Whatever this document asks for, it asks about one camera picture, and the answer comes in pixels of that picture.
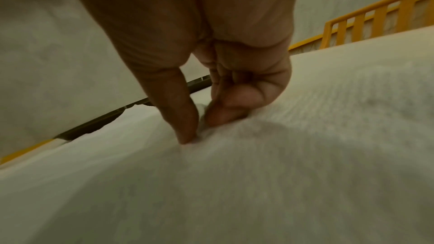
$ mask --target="wall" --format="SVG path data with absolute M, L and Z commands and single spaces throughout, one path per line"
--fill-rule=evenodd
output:
M 378 0 L 298 0 L 294 42 Z M 0 156 L 145 97 L 77 0 L 0 0 Z M 194 58 L 187 81 L 207 74 Z

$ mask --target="white cloth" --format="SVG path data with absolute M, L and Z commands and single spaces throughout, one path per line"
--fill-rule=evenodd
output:
M 193 144 L 135 106 L 10 166 L 0 243 L 434 243 L 433 34 L 294 56 L 277 102 Z

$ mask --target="yellow railing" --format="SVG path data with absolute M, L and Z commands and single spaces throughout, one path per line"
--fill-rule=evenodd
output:
M 320 49 L 329 47 L 332 35 L 332 27 L 335 24 L 338 24 L 336 45 L 344 44 L 345 35 L 347 32 L 347 20 L 351 18 L 354 18 L 351 41 L 356 42 L 362 40 L 365 14 L 370 11 L 375 11 L 371 29 L 371 38 L 381 36 L 383 34 L 384 21 L 388 12 L 388 5 L 398 1 L 400 1 L 400 4 L 398 8 L 396 32 L 399 33 L 408 30 L 416 0 L 381 0 L 350 14 L 346 14 L 328 21 L 324 26 L 324 33 L 322 35 Z M 434 0 L 429 1 L 428 7 L 425 11 L 425 26 L 430 25 L 434 25 Z

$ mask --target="dark edge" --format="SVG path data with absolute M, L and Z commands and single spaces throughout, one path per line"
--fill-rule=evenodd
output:
M 195 80 L 192 80 L 187 83 L 189 87 L 190 94 L 198 92 L 202 89 L 208 88 L 211 86 L 211 78 L 209 75 L 206 75 L 201 78 L 197 78 Z M 118 118 L 126 109 L 131 108 L 134 105 L 147 105 L 147 106 L 153 106 L 152 103 L 149 101 L 148 98 L 136 101 L 134 103 L 128 104 L 122 108 L 119 108 L 117 110 L 111 111 L 103 116 L 97 117 L 95 119 L 92 119 L 89 122 L 86 122 L 84 124 L 81 124 L 75 128 L 72 128 L 66 132 L 61 133 L 60 135 L 57 135 L 54 137 L 55 139 L 63 139 L 67 141 L 74 140 L 82 135 L 92 133 L 94 131 L 97 131 L 104 127 L 105 125 L 113 122 L 116 118 Z

